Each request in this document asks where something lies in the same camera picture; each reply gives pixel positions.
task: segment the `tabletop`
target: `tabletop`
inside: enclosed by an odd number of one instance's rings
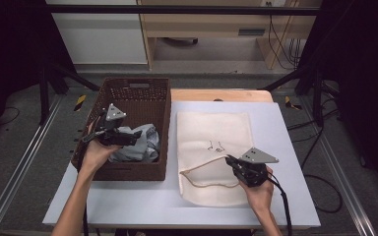
[[[271,163],[289,201],[293,228],[320,226],[309,190],[287,133],[279,105],[266,91],[238,89],[173,89],[166,177],[164,181],[94,181],[88,196],[88,223],[109,228],[259,228],[249,205],[196,206],[181,198],[177,178],[176,114],[179,111],[248,112],[256,148],[275,157]],[[193,101],[203,95],[204,100]],[[229,101],[235,94],[238,101]],[[211,101],[221,99],[224,102]],[[54,225],[77,176],[70,164],[43,220]],[[276,222],[286,226],[281,192],[275,189],[272,208]]]

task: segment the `black cable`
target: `black cable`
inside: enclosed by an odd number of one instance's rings
[[[282,188],[282,186],[279,183],[279,180],[276,178],[276,176],[273,175],[272,173],[269,173],[269,174],[271,174],[272,177],[275,178],[276,181],[273,180],[272,178],[269,178],[269,177],[268,177],[268,180],[270,182],[272,182],[276,187],[278,187],[279,190],[281,190],[281,196],[282,196],[283,205],[284,205],[284,214],[286,215],[287,235],[291,236],[292,235],[292,222],[290,220],[290,212],[289,212],[289,204],[287,202],[287,195],[284,192],[284,189]]]
[[[273,19],[272,19],[272,15],[269,16],[270,17],[270,27],[273,31],[273,33],[275,34],[275,37],[279,43],[279,46],[281,47],[282,49],[282,52],[284,54],[284,57],[287,59],[287,61],[290,63],[290,65],[294,66],[293,65],[293,62],[289,60],[289,57],[287,56],[286,52],[284,51],[284,45],[282,44],[282,41],[279,39],[279,36],[278,36],[278,33],[276,32],[275,30],[275,26],[273,25]]]
[[[324,208],[321,208],[318,206],[318,204],[314,201],[314,204],[316,204],[315,208],[325,212],[325,213],[337,213],[339,212],[342,207],[343,207],[343,197],[342,197],[342,194],[340,193],[340,191],[336,188],[336,186],[334,186],[332,183],[330,183],[329,181],[319,177],[319,176],[316,176],[316,175],[310,175],[310,174],[304,174],[303,175],[305,178],[314,178],[314,179],[317,179],[317,180],[320,180],[326,184],[328,184],[331,188],[334,189],[334,191],[336,191],[337,195],[339,196],[339,205],[337,206],[337,208],[335,209],[324,209]]]
[[[300,164],[300,169],[303,170],[303,167],[305,166],[306,161],[308,160],[309,156],[311,155],[312,150],[313,150],[313,149],[315,148],[315,146],[317,145],[318,140],[320,139],[323,130],[324,130],[324,126],[321,127],[321,130],[319,131],[317,138],[315,139],[315,141],[314,141],[314,143],[312,144],[311,148],[309,149],[308,153],[306,153],[305,159],[304,159],[304,160],[302,161],[302,163]]]
[[[294,68],[287,68],[287,67],[285,67],[284,65],[282,65],[282,62],[281,62],[281,60],[279,59],[278,54],[276,53],[275,49],[273,48],[273,45],[272,45],[272,43],[271,43],[271,41],[270,41],[270,34],[271,34],[271,32],[272,32],[272,29],[273,29],[272,15],[269,15],[269,17],[270,17],[270,22],[269,22],[268,41],[269,41],[270,49],[271,49],[271,50],[273,51],[273,53],[275,54],[276,59],[278,60],[279,65],[281,65],[282,68],[284,68],[284,69],[286,69],[286,70],[293,70]],[[275,32],[275,36],[276,36],[276,38],[279,40],[278,34],[277,34],[276,32]]]
[[[97,122],[98,118],[100,118],[100,114],[99,114],[99,117],[97,117],[93,122],[92,122],[92,126],[90,128],[90,131],[89,133],[93,132],[94,129],[95,129],[95,123]],[[81,168],[82,168],[82,164],[83,164],[83,161],[84,161],[84,157],[85,157],[85,153],[88,149],[88,143],[85,143],[85,142],[82,142],[82,148],[80,150],[80,153],[79,153],[79,158],[78,158],[78,173],[81,171]],[[84,235],[85,236],[89,236],[89,226],[88,226],[88,207],[87,207],[87,204],[85,204],[85,211],[84,211],[84,216],[83,216],[83,231],[84,231]]]
[[[11,120],[0,123],[0,126],[2,126],[2,125],[6,125],[6,124],[9,124],[9,123],[13,122],[15,119],[18,118],[18,116],[19,116],[20,113],[21,113],[20,109],[18,109],[17,107],[8,106],[8,107],[5,107],[5,110],[6,110],[6,109],[15,109],[15,110],[17,111],[17,114],[16,114]]]
[[[335,99],[335,98],[329,98],[329,99],[325,100],[325,101],[322,103],[322,106],[324,107],[324,105],[325,105],[327,102],[329,102],[329,101],[336,101],[336,99]]]
[[[296,42],[296,45],[295,45],[295,50],[293,53],[293,45],[295,44],[295,42]],[[289,44],[288,55],[289,55],[289,60],[292,61],[293,67],[295,70],[297,69],[297,66],[299,65],[299,59],[300,59],[299,51],[300,51],[300,39],[292,38]]]
[[[323,115],[324,118],[328,118],[329,116],[335,114],[339,112],[339,109],[334,109],[326,114]],[[299,128],[302,128],[302,127],[305,127],[305,126],[308,126],[312,123],[314,123],[315,120],[310,120],[310,121],[307,121],[307,122],[304,122],[304,123],[299,123],[299,124],[295,124],[295,125],[291,125],[291,126],[287,126],[286,128],[291,131],[291,130],[295,130],[295,129],[299,129]]]
[[[292,142],[293,142],[293,143],[304,142],[304,141],[308,141],[308,140],[310,140],[310,139],[312,139],[312,138],[314,138],[314,137],[316,137],[316,136],[318,136],[318,133],[315,134],[315,135],[313,135],[313,136],[310,136],[310,137],[308,137],[308,138],[305,138],[305,139],[302,139],[302,140],[295,140],[295,141],[292,141]]]

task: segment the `white towel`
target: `white towel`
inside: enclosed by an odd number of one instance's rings
[[[247,203],[232,168],[225,163],[253,147],[247,113],[177,113],[177,159],[180,194],[200,206]]]

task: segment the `gray cloth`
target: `gray cloth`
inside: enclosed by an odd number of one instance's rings
[[[109,157],[110,162],[140,161],[153,162],[158,157],[160,147],[158,132],[153,124],[146,124],[131,130],[130,127],[120,127],[120,132],[134,134],[143,131],[134,146],[125,146]]]

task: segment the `cabinet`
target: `cabinet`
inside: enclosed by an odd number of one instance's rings
[[[46,0],[48,4],[136,5],[134,0]],[[138,14],[53,14],[75,65],[147,64]]]
[[[242,6],[259,7],[265,0],[138,0],[140,5]],[[286,0],[285,7],[318,7],[321,0]],[[158,37],[257,37],[266,65],[272,69],[282,52],[270,16],[142,14],[143,37],[149,67],[152,68]],[[282,44],[288,38],[307,38],[315,17],[273,16],[272,23]]]

